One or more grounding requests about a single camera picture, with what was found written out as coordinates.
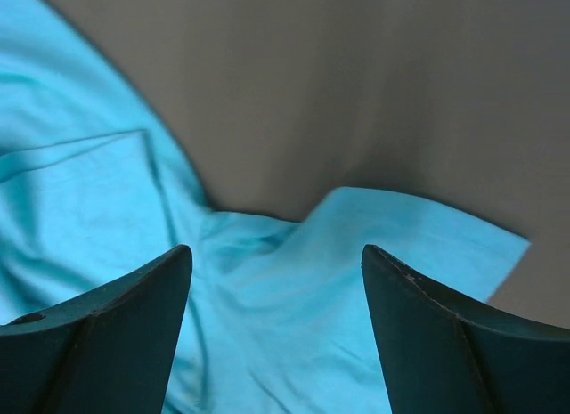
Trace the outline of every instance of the black object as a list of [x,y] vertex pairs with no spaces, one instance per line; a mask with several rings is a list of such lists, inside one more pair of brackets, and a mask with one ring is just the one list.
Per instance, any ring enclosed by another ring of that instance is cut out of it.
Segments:
[[179,246],[0,327],[0,413],[159,414],[190,281]]
[[479,303],[378,247],[362,271],[394,414],[570,412],[570,330]]

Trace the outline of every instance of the blue towel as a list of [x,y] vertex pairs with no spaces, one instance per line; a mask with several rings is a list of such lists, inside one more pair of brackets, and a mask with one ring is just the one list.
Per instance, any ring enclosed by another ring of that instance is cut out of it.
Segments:
[[362,247],[485,300],[528,245],[389,191],[334,190],[303,223],[216,212],[90,45],[41,1],[0,0],[0,322],[178,243],[195,269],[167,414],[389,413]]

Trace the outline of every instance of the crumpled cloth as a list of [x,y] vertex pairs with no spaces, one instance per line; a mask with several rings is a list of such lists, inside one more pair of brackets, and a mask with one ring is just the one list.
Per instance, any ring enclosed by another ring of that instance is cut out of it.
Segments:
[[165,413],[389,413],[361,253],[485,300],[528,242],[430,200],[334,190],[303,223],[208,207],[164,124],[41,0],[0,0],[0,322],[194,254]]

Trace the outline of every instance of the dark brown background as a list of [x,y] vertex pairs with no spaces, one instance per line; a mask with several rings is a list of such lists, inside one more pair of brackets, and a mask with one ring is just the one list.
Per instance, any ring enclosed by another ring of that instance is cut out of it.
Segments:
[[533,246],[492,299],[570,327],[570,0],[50,0],[222,208],[419,193]]

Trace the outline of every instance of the towel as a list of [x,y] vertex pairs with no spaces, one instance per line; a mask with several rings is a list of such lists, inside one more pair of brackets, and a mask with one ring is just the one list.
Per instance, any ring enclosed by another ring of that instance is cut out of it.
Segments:
[[194,272],[166,414],[390,413],[362,248],[485,300],[528,246],[390,191],[338,188],[302,223],[216,211],[91,45],[41,0],[0,0],[0,322],[179,243]]

